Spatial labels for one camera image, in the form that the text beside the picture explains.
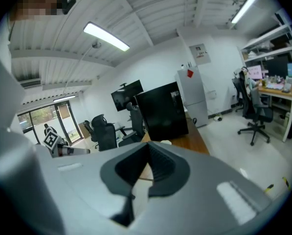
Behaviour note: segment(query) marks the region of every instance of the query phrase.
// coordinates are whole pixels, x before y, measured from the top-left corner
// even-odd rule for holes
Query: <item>desk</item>
[[[186,113],[187,117],[187,127],[188,127],[188,134],[180,136],[175,139],[170,139],[169,141],[175,145],[179,146],[181,148],[190,149],[193,152],[201,152],[207,155],[210,155],[198,129],[194,125],[193,121],[191,119],[188,119],[189,115]],[[149,134],[146,133],[141,140],[141,142],[148,142],[151,141]],[[151,172],[150,166],[147,164],[144,168],[142,174],[140,175],[140,179],[145,180],[153,180],[153,175]]]
[[[290,100],[292,102],[292,92],[284,93],[281,90],[267,89],[267,88],[264,88],[262,86],[259,86],[259,93],[270,96],[270,106],[272,106],[272,98],[271,98],[272,96],[283,98],[283,99],[287,99],[287,100]],[[287,139],[288,132],[289,132],[289,129],[290,129],[291,125],[292,125],[292,105],[291,105],[288,125],[287,125],[287,128],[286,128],[285,134],[283,136],[283,142],[285,142],[286,139]]]

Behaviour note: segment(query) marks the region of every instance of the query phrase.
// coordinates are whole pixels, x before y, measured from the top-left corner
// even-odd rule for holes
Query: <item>white refrigerator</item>
[[[189,68],[193,74],[188,74],[188,69],[177,71],[175,79],[181,97],[191,118],[196,118],[196,127],[208,124],[208,110],[203,89],[203,84],[198,68]]]

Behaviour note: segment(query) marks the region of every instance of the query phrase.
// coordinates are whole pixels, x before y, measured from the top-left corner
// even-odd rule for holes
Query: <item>black monitor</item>
[[[134,83],[131,83],[117,90],[116,92],[113,92],[111,95],[112,95],[117,111],[119,112],[119,111],[125,110],[126,105],[129,102],[132,102],[133,105],[137,105],[134,96],[143,91],[144,90],[141,86],[141,83],[138,80]]]
[[[288,67],[287,64],[289,63],[288,57],[274,57],[271,60],[266,61],[266,69],[269,71],[269,76],[280,76],[286,78],[288,76]]]
[[[188,134],[177,82],[135,96],[150,139],[168,140]]]

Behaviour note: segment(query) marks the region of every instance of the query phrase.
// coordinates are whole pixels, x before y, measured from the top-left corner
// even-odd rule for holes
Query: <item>air vent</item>
[[[30,80],[21,81],[20,84],[25,89],[33,88],[33,87],[41,86],[41,80],[40,78],[30,79]]]

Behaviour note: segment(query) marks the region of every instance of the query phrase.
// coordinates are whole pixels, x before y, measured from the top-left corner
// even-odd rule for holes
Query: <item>red paper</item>
[[[187,76],[188,76],[189,78],[191,78],[191,77],[193,76],[193,74],[194,74],[193,71],[191,71],[191,70],[187,70]]]

